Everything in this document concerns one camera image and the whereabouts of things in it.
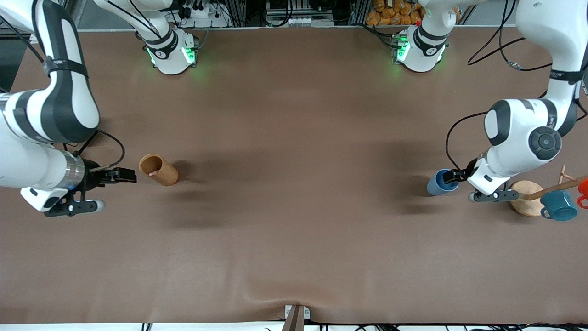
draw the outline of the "table surface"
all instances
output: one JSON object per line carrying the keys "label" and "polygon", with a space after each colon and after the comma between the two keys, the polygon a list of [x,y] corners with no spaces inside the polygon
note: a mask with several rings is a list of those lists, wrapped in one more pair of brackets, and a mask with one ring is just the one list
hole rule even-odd
{"label": "table surface", "polygon": [[[292,303],[326,323],[588,322],[585,212],[527,219],[468,202],[467,184],[426,194],[450,167],[457,119],[546,88],[548,69],[517,72],[498,55],[467,67],[491,34],[456,29],[417,74],[360,28],[213,31],[177,76],[151,68],[133,33],[82,34],[121,166],[159,153],[181,181],[138,172],[88,193],[102,213],[55,219],[0,190],[0,322],[273,320]],[[506,53],[549,60],[526,42]],[[47,83],[27,53],[13,90]],[[584,175],[585,125],[517,179],[550,186],[564,163]],[[462,166],[488,147],[481,117],[450,143]],[[119,150],[99,138],[84,154],[105,164]]]}

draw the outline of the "cable connector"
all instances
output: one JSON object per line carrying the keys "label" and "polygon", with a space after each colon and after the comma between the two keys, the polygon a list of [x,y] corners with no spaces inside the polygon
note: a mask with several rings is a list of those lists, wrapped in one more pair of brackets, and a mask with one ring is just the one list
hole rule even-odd
{"label": "cable connector", "polygon": [[507,63],[511,68],[515,69],[515,70],[519,70],[521,71],[523,69],[523,67],[521,67],[520,64],[513,62],[513,61],[507,61]]}

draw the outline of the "mug handle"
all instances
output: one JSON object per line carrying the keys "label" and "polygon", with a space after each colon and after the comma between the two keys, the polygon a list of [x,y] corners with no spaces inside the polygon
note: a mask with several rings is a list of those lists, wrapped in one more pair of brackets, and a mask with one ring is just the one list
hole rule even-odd
{"label": "mug handle", "polygon": [[552,217],[551,216],[546,216],[545,215],[546,213],[547,213],[547,208],[544,207],[543,209],[541,209],[541,216],[543,216],[543,218],[545,218],[545,219],[551,220]]}
{"label": "mug handle", "polygon": [[580,206],[580,208],[588,209],[588,206],[584,206],[582,204],[582,201],[585,200],[585,199],[586,199],[585,196],[580,196],[580,197],[578,197],[578,200],[576,200],[576,202],[578,203],[578,206]]}

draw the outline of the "teal mug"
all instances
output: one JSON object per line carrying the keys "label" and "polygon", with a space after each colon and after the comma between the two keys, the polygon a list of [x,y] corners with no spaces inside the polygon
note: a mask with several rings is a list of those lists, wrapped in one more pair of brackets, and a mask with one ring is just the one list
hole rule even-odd
{"label": "teal mug", "polygon": [[547,192],[541,197],[541,203],[545,206],[541,209],[541,216],[548,220],[569,221],[578,215],[578,209],[567,191]]}

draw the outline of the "red mug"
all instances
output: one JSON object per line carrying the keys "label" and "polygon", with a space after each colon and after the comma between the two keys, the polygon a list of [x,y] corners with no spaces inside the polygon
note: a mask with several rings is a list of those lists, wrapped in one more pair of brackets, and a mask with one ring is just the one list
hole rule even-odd
{"label": "red mug", "polygon": [[580,208],[588,209],[588,206],[584,206],[582,201],[588,200],[588,179],[584,180],[583,182],[578,185],[578,192],[580,192],[581,196],[576,200],[578,206]]}

